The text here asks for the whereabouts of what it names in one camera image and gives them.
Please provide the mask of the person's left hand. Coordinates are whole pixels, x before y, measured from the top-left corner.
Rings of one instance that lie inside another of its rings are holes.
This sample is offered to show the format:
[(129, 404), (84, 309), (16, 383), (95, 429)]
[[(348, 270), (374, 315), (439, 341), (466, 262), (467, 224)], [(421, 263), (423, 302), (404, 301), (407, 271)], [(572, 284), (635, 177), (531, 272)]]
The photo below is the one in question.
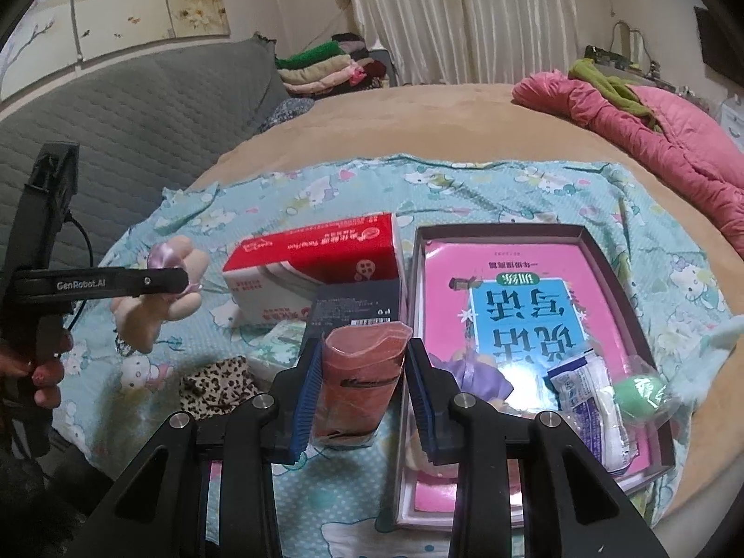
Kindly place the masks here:
[(22, 357), (2, 339), (0, 372), (1, 378), (30, 377), (35, 388), (34, 402), (40, 408), (55, 409), (62, 402), (59, 384), (64, 378), (64, 366), (58, 358), (35, 364), (31, 357)]

